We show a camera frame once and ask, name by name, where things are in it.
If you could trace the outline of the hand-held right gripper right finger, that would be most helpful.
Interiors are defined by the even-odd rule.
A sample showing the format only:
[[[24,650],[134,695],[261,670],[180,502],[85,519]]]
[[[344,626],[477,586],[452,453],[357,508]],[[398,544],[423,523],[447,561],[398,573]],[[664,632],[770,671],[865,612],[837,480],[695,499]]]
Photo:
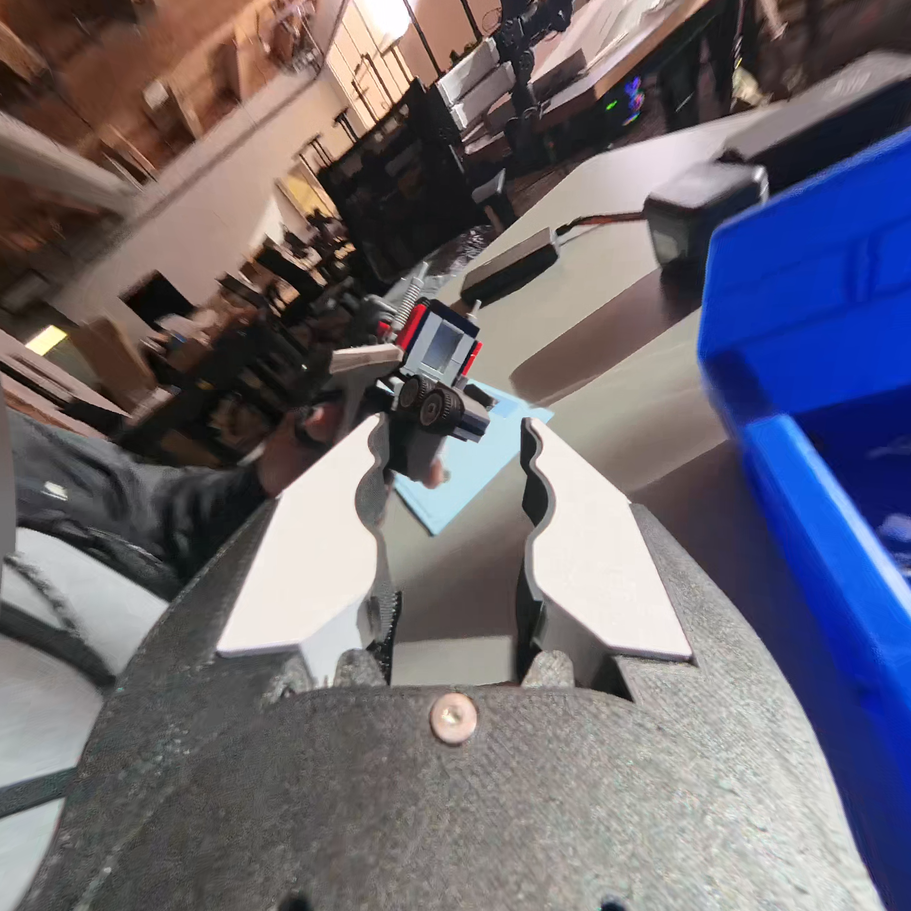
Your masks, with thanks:
[[[618,657],[692,663],[630,499],[539,419],[525,418],[520,437],[531,529],[517,586],[516,673],[554,651],[578,685],[606,682]]]

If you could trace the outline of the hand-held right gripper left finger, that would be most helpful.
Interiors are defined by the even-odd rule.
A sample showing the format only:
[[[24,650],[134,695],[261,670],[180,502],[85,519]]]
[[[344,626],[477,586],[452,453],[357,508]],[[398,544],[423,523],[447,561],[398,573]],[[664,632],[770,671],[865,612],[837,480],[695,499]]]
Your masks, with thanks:
[[[365,418],[279,497],[216,646],[291,653],[331,684],[348,651],[384,641],[399,602],[382,538],[386,416]]]

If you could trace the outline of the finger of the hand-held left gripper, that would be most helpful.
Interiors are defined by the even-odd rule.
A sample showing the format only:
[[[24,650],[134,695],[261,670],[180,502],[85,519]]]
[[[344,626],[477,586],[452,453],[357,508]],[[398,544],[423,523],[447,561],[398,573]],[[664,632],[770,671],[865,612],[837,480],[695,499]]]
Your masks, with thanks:
[[[362,401],[375,384],[391,376],[404,360],[398,345],[367,345],[338,349],[329,364],[329,392],[340,394],[335,438],[344,438],[359,422]]]

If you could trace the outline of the toy brick truck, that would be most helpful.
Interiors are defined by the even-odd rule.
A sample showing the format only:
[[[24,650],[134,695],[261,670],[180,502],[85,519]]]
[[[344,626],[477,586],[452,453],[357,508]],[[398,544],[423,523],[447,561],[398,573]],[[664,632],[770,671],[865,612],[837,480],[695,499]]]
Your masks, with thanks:
[[[482,348],[479,327],[425,296],[416,280],[398,306],[363,297],[356,318],[351,340],[391,344],[401,354],[367,385],[359,416],[385,414],[389,470],[428,482],[447,439],[478,443],[490,425],[495,398],[468,381]]]

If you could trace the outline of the blue plastic bin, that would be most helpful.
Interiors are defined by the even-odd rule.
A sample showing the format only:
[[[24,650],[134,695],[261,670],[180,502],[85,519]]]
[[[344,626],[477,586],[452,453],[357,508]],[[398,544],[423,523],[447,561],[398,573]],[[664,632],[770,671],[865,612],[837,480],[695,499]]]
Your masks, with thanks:
[[[910,138],[712,238],[697,353],[819,644],[787,646],[871,876],[909,909]]]

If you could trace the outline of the person's left forearm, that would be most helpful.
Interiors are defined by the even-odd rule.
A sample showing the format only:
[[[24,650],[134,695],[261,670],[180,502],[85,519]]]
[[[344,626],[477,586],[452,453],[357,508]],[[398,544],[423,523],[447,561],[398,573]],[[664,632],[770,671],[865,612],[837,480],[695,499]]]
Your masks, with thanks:
[[[59,539],[171,601],[266,503],[254,466],[151,465],[7,413],[17,527]]]

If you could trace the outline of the grey desk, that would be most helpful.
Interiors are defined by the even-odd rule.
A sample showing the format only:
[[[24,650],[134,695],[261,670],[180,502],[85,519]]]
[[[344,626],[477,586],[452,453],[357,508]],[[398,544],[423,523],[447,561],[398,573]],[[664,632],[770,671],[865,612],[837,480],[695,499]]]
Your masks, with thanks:
[[[551,431],[632,501],[682,628],[683,583],[726,600],[805,705],[848,702],[808,608],[703,390],[699,295],[660,279],[643,224],[586,229],[560,260],[481,313],[475,379],[553,412]],[[535,527],[517,456],[430,536],[392,495],[385,538],[404,596],[393,684],[514,679],[517,586]]]

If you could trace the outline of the person's left hand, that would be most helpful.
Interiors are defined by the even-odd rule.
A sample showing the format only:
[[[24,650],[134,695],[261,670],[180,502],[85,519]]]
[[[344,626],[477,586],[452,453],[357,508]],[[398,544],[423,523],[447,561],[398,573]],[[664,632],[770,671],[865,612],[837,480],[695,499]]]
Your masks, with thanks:
[[[256,475],[265,495],[275,498],[332,447],[344,407],[339,401],[290,409],[268,437]]]

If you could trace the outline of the light blue instruction booklet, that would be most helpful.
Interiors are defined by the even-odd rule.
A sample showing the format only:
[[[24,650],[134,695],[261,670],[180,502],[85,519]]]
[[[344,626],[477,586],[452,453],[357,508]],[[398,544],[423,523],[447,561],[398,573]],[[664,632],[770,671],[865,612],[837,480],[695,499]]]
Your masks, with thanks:
[[[445,440],[440,458],[448,479],[434,489],[396,475],[393,488],[404,506],[431,536],[438,536],[520,450],[521,423],[527,417],[547,424],[553,413],[481,382],[495,399],[484,437],[477,443]]]

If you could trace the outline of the black power bank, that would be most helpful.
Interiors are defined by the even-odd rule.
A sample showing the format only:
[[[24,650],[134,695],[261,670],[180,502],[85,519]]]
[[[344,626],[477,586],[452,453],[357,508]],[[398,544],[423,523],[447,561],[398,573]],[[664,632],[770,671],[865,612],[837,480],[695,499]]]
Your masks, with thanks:
[[[484,308],[529,284],[559,259],[558,236],[542,229],[524,241],[472,268],[464,277],[459,300],[468,308]]]

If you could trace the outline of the black shelving unit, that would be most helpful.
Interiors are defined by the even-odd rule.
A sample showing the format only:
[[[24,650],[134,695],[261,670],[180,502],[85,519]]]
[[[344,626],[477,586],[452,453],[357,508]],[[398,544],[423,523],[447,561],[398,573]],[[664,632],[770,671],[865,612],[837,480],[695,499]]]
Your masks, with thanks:
[[[417,78],[316,178],[367,275],[384,287],[464,232],[484,226],[493,234],[459,154],[434,125],[427,90]]]

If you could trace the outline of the white boxes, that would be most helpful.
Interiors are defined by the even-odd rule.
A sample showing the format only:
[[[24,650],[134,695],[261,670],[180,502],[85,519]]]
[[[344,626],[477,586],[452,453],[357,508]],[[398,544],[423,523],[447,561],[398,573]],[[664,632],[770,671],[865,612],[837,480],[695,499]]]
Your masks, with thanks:
[[[500,57],[495,38],[486,37],[427,89],[427,105],[447,141],[457,142],[515,83],[512,63]]]

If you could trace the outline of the window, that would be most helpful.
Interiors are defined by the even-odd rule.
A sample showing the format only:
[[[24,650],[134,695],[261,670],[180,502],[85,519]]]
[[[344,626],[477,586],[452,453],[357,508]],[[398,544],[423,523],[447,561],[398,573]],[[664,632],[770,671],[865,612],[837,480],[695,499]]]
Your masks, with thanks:
[[[327,62],[347,98],[346,117],[357,136],[389,113],[412,82],[398,49],[410,25],[401,1],[345,5]]]

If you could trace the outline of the computer with coloured lights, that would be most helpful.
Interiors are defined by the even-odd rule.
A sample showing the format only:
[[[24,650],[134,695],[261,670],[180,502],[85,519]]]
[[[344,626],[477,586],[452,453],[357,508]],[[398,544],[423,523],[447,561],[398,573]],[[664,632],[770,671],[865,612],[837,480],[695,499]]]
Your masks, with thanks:
[[[630,74],[612,88],[603,103],[606,123],[611,130],[625,130],[640,117],[645,102],[641,74]]]

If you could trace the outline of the wooden table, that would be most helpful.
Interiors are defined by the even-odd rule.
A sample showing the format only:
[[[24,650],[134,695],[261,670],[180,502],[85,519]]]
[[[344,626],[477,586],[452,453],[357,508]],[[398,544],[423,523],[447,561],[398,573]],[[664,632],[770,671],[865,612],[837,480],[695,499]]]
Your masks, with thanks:
[[[595,108],[635,75],[658,71],[721,11],[723,2],[675,1],[646,13],[630,32],[600,53],[587,71],[543,103],[541,129]]]

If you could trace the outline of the black power adapter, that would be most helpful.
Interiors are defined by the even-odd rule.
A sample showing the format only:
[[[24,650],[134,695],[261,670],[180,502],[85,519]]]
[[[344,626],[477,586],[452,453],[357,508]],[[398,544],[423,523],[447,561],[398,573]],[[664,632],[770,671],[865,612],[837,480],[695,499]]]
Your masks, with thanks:
[[[717,159],[763,167],[775,195],[909,125],[910,56],[875,51],[728,138]]]

